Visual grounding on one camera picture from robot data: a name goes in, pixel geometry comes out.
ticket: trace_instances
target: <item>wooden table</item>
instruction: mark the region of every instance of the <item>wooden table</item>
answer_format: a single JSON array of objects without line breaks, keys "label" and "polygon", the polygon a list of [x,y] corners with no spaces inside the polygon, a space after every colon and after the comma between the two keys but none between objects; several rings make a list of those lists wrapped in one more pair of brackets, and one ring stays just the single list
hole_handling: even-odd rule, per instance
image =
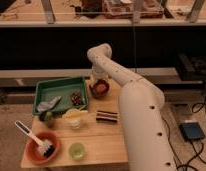
[{"label": "wooden table", "polygon": [[[23,153],[21,167],[60,167],[74,165],[94,165],[94,164],[112,164],[127,163],[127,155],[124,144],[124,137],[120,118],[116,125],[107,123],[97,123],[95,120],[97,110],[107,110],[118,112],[118,94],[120,87],[110,80],[109,94],[100,100],[93,99],[89,89],[89,107],[88,114],[83,117],[85,126],[81,130],[71,130],[64,119],[57,118],[53,128],[47,128],[41,123],[37,116],[32,124],[32,131],[38,133],[41,131],[52,130],[57,133],[61,142],[59,154],[47,165],[37,166],[32,164]],[[81,142],[85,146],[85,157],[81,161],[74,161],[68,154],[69,146],[74,142]]]}]

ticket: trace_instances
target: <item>black cable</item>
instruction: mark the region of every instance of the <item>black cable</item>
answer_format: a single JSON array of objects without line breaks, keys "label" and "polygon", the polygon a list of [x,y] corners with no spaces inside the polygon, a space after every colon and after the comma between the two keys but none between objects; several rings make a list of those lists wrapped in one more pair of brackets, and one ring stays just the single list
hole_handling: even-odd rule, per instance
[{"label": "black cable", "polygon": [[[193,150],[194,150],[195,153],[197,154],[198,152],[197,152],[197,150],[196,150],[193,142],[191,143],[191,145],[192,145],[192,147],[193,147]],[[201,161],[202,163],[204,163],[204,164],[206,165],[206,161],[205,161],[204,159],[202,159],[202,157],[201,157],[200,155],[198,155],[198,158],[200,159],[200,161]]]},{"label": "black cable", "polygon": [[[192,112],[193,113],[197,113],[199,112],[200,110],[202,110],[203,108],[205,109],[205,118],[206,118],[206,81],[205,81],[205,90],[204,90],[204,102],[203,103],[195,103],[193,104],[192,106]],[[201,105],[197,110],[194,110],[194,108],[197,106],[197,105]]]},{"label": "black cable", "polygon": [[193,170],[195,170],[195,171],[198,171],[198,169],[197,168],[195,168],[195,167],[193,167],[193,166],[191,166],[191,165],[187,165],[187,164],[182,164],[182,165],[179,165],[179,166],[177,166],[177,170],[179,170],[180,168],[191,168],[191,169],[193,169]]},{"label": "black cable", "polygon": [[196,152],[195,155],[194,155],[193,157],[191,157],[191,158],[187,161],[186,165],[187,165],[187,166],[190,166],[190,163],[191,163],[195,158],[197,158],[197,157],[203,152],[203,150],[204,150],[204,144],[202,143],[202,147],[201,147],[201,149],[199,150],[199,152]]},{"label": "black cable", "polygon": [[166,126],[167,126],[167,128],[168,128],[168,142],[169,142],[169,144],[170,144],[170,147],[171,147],[171,149],[172,149],[172,151],[173,151],[173,153],[174,153],[174,156],[175,156],[175,158],[177,159],[178,163],[179,163],[180,165],[182,165],[182,162],[181,162],[181,160],[179,159],[179,156],[177,155],[177,153],[176,153],[176,151],[175,151],[175,149],[174,149],[174,147],[173,147],[173,145],[172,145],[172,143],[171,143],[171,129],[170,129],[170,125],[169,125],[169,123],[165,120],[165,118],[162,117],[162,120],[164,121],[164,123],[166,124]]},{"label": "black cable", "polygon": [[204,150],[204,144],[201,147],[200,151],[197,152],[197,150],[195,149],[195,155],[193,157],[191,157],[191,159],[188,160],[188,162],[186,164],[182,164],[181,160],[179,159],[179,156],[177,155],[172,143],[171,143],[171,129],[170,129],[170,125],[169,123],[162,117],[162,120],[164,121],[164,123],[166,124],[167,128],[168,128],[168,142],[170,144],[170,147],[174,153],[174,157],[177,159],[179,165],[176,164],[177,166],[177,170],[179,170],[180,168],[183,169],[183,171],[187,171],[188,168],[193,169],[194,171],[198,171],[197,168],[195,168],[194,166],[190,165],[190,163],[197,157],[200,157],[199,155],[203,152]]},{"label": "black cable", "polygon": [[136,32],[136,26],[134,25],[134,22],[132,21],[132,31],[133,31],[133,53],[134,53],[134,67],[135,67],[135,73],[137,73],[137,68],[138,68],[138,66],[137,66],[137,58],[138,58],[138,56],[137,56],[137,32]]}]

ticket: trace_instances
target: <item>bowl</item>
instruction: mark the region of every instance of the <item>bowl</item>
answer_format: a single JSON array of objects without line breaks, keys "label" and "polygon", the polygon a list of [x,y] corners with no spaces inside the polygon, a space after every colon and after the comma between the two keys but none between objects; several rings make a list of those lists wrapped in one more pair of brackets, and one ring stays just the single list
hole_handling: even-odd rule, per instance
[{"label": "bowl", "polygon": [[51,131],[40,132],[36,136],[41,140],[48,139],[53,144],[55,150],[49,157],[46,158],[38,152],[38,150],[37,150],[38,144],[34,140],[30,139],[28,141],[28,143],[26,144],[26,157],[33,164],[37,164],[37,165],[45,164],[45,163],[51,161],[59,152],[60,140],[56,136],[56,134],[51,132]]}]

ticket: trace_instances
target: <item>green tray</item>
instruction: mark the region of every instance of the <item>green tray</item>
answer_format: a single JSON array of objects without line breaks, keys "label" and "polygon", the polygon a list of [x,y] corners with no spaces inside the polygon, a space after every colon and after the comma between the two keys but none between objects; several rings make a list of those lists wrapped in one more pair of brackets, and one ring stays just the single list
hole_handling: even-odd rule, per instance
[{"label": "green tray", "polygon": [[[74,105],[70,99],[73,92],[80,92],[83,105]],[[63,114],[70,108],[87,108],[88,96],[84,77],[39,81],[36,86],[36,94],[33,105],[33,114],[39,115],[37,106],[41,101],[51,101],[56,96],[62,96],[56,106],[51,109],[54,114]]]}]

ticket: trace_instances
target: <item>orange bowl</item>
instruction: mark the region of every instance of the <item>orange bowl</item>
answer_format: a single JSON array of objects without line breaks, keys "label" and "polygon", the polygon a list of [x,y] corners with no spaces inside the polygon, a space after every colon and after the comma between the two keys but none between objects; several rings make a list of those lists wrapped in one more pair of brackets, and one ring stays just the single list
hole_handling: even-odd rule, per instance
[{"label": "orange bowl", "polygon": [[41,140],[48,139],[53,144],[55,150],[49,157],[46,158],[38,152],[38,144],[34,140],[30,139],[26,144],[26,157],[34,164],[45,164],[53,159],[59,152],[60,140],[53,132],[50,131],[40,132],[36,136]]}]

